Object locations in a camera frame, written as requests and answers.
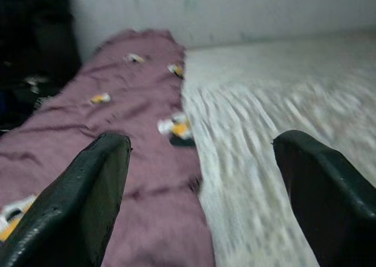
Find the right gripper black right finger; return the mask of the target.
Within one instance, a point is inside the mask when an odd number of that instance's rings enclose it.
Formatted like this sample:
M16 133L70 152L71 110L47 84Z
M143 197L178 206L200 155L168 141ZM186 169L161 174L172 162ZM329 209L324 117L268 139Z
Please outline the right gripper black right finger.
M293 214L320 266L375 266L375 187L299 130L273 141Z

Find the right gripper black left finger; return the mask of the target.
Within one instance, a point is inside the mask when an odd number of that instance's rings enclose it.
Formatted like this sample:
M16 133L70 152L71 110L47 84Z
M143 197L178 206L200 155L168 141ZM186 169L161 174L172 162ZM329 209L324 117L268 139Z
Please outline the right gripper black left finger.
M1 266L101 266L131 150L128 136L111 132L83 149L1 246Z

